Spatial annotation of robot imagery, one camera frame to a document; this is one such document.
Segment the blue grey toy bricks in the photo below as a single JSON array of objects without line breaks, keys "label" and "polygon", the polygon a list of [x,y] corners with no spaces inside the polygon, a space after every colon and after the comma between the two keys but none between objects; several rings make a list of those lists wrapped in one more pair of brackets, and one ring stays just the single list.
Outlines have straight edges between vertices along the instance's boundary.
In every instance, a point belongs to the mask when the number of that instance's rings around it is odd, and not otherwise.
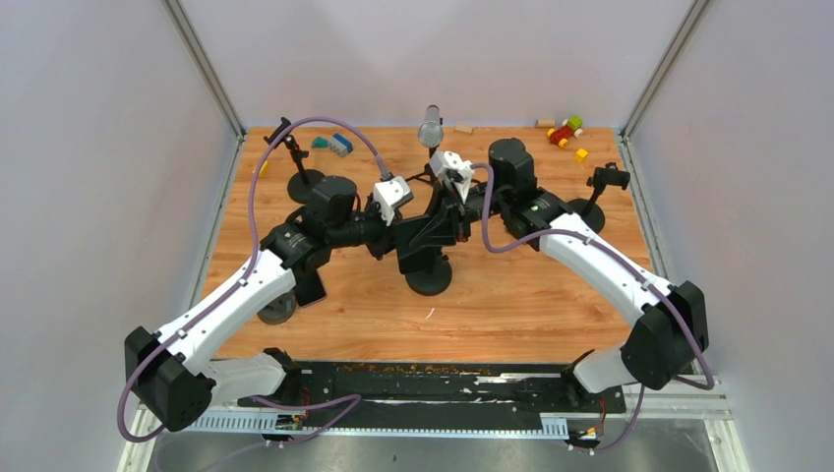
[{"label": "blue grey toy bricks", "polygon": [[345,157],[353,151],[352,143],[339,133],[328,138],[328,148],[340,157]]}]

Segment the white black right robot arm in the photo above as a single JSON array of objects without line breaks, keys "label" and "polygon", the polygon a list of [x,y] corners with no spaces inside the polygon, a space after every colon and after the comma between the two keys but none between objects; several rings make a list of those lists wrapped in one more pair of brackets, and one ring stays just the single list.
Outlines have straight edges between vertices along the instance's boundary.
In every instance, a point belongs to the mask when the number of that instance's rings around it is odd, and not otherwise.
[{"label": "white black right robot arm", "polygon": [[439,191],[448,191],[463,225],[481,222],[492,254],[530,246],[566,266],[600,293],[631,328],[627,340],[589,350],[564,370],[562,397],[586,410],[615,386],[659,390],[679,381],[697,363],[710,390],[715,381],[704,352],[709,345],[704,294],[690,281],[674,284],[636,264],[602,238],[573,207],[536,183],[535,165],[516,138],[494,142],[489,162],[478,164],[453,151],[430,150],[427,164]]}]

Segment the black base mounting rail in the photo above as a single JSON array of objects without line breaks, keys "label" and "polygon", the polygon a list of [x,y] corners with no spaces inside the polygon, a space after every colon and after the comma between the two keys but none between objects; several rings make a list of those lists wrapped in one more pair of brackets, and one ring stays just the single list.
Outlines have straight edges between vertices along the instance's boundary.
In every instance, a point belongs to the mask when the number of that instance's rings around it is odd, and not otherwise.
[{"label": "black base mounting rail", "polygon": [[596,422],[626,412],[620,388],[570,396],[562,364],[393,363],[298,360],[271,402],[321,404],[350,394],[360,403],[338,428],[532,431],[544,414]]}]

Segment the black smartphone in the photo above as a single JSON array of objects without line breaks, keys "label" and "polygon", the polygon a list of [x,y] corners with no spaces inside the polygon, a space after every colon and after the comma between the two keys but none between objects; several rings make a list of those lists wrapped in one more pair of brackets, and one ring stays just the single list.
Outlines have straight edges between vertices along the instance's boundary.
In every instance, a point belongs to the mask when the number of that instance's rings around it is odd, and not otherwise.
[{"label": "black smartphone", "polygon": [[322,279],[317,271],[298,281],[294,287],[295,299],[300,308],[319,303],[327,297]]},{"label": "black smartphone", "polygon": [[398,269],[403,275],[432,270],[441,258],[442,248],[457,242],[450,220],[429,214],[397,222],[393,234]]}]

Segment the wooden rectangular block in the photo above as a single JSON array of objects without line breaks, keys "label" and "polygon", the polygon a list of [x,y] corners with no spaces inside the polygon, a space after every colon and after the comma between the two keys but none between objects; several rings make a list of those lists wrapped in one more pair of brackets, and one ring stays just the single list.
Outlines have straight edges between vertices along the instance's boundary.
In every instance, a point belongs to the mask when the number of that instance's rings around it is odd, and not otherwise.
[{"label": "wooden rectangular block", "polygon": [[474,128],[468,125],[456,125],[454,130],[457,133],[462,133],[466,135],[472,135],[474,133]]}]

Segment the yellow toy cube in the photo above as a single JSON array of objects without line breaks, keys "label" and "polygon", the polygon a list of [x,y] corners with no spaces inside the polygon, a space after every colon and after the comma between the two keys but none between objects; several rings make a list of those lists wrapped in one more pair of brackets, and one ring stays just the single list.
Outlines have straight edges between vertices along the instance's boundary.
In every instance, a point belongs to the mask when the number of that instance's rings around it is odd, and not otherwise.
[{"label": "yellow toy cube", "polygon": [[588,157],[588,155],[589,155],[589,152],[586,149],[579,148],[574,154],[574,159],[578,163],[583,163],[586,160],[586,158]]}]

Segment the grey round stand base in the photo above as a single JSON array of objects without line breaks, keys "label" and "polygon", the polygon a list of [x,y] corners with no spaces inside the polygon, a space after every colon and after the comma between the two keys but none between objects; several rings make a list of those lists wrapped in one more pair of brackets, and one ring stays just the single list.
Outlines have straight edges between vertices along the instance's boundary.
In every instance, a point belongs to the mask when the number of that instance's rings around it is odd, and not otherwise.
[{"label": "grey round stand base", "polygon": [[257,311],[257,318],[266,325],[280,325],[287,322],[298,308],[295,292],[281,294]]}]

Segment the black phone stand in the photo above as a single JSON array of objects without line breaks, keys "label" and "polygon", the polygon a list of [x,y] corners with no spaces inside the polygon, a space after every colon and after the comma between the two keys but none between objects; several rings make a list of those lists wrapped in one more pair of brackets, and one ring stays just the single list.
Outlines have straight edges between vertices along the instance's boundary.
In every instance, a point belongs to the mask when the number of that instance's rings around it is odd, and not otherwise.
[{"label": "black phone stand", "polygon": [[287,182],[287,194],[295,203],[305,204],[310,199],[314,187],[325,178],[325,174],[304,166],[303,160],[309,156],[309,152],[301,149],[291,134],[287,134],[281,142],[289,151],[297,169]]},{"label": "black phone stand", "polygon": [[451,285],[452,267],[448,257],[441,255],[431,268],[408,273],[405,280],[413,292],[422,296],[437,296]]},{"label": "black phone stand", "polygon": [[588,199],[574,199],[567,204],[591,230],[600,233],[606,223],[605,213],[598,205],[600,196],[609,186],[620,187],[625,191],[630,178],[630,173],[620,169],[615,162],[608,162],[602,167],[597,166],[586,182],[586,185],[592,189],[591,196]]}]

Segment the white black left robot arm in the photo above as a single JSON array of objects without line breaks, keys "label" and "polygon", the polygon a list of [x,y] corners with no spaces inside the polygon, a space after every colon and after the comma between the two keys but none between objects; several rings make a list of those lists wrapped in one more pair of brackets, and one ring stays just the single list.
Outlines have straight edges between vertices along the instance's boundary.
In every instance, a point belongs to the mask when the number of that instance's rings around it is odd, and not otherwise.
[{"label": "white black left robot arm", "polygon": [[272,351],[252,358],[216,360],[216,351],[257,312],[284,295],[298,305],[325,298],[318,270],[336,248],[369,246],[387,252],[399,209],[413,198],[405,179],[374,185],[363,208],[356,186],[340,176],[323,178],[310,199],[264,237],[252,255],[200,303],[156,330],[139,326],[124,340],[126,393],[134,393],[169,432],[195,423],[209,408],[266,395],[293,404],[301,380]]}]

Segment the red toy brick car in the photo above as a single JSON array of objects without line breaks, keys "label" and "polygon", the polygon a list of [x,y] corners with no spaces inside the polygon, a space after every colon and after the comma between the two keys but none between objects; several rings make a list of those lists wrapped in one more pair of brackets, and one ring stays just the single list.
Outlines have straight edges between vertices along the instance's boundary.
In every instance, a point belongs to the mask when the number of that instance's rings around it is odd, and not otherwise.
[{"label": "red toy brick car", "polygon": [[583,133],[582,125],[583,120],[578,115],[572,115],[560,127],[549,129],[546,137],[552,145],[564,148],[571,138],[577,138]]}]

